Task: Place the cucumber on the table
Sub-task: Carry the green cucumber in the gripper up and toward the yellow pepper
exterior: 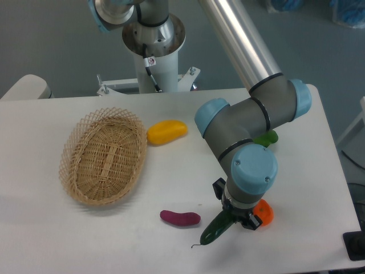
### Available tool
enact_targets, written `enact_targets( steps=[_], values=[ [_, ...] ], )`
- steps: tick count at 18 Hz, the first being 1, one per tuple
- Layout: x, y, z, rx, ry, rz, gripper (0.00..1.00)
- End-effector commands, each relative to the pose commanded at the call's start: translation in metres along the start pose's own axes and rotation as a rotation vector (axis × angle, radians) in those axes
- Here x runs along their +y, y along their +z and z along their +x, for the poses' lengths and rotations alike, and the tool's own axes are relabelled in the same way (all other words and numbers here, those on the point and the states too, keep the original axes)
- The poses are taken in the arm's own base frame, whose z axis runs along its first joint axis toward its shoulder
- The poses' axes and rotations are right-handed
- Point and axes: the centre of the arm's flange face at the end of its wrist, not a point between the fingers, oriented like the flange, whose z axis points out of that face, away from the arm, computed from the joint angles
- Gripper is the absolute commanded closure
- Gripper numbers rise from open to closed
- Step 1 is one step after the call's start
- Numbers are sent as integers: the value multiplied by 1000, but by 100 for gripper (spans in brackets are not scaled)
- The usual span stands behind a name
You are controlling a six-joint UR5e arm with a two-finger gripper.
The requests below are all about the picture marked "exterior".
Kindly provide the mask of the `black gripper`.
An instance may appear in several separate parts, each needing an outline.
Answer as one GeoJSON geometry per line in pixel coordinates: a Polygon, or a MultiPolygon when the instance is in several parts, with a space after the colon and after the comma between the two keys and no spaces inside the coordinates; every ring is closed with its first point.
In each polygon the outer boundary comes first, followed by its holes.
{"type": "Polygon", "coordinates": [[[245,229],[249,230],[256,230],[262,225],[261,218],[253,212],[258,202],[245,204],[236,201],[229,193],[226,181],[223,178],[216,180],[212,187],[216,198],[221,201],[222,209],[233,215],[235,223],[240,223],[245,229]]]}

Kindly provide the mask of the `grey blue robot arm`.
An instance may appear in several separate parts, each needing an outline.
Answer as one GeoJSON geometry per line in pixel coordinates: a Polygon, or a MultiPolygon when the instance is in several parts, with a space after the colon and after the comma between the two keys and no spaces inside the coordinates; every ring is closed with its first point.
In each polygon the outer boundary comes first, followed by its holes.
{"type": "MultiPolygon", "coordinates": [[[[311,94],[300,80],[287,80],[240,1],[201,1],[249,97],[231,105],[212,99],[196,112],[201,136],[227,175],[215,194],[233,220],[255,230],[254,207],[274,183],[278,164],[254,138],[304,115],[311,94]]],[[[122,28],[123,42],[135,56],[140,93],[176,92],[182,84],[177,52],[185,42],[181,21],[167,1],[89,1],[100,31],[122,28]]]]}

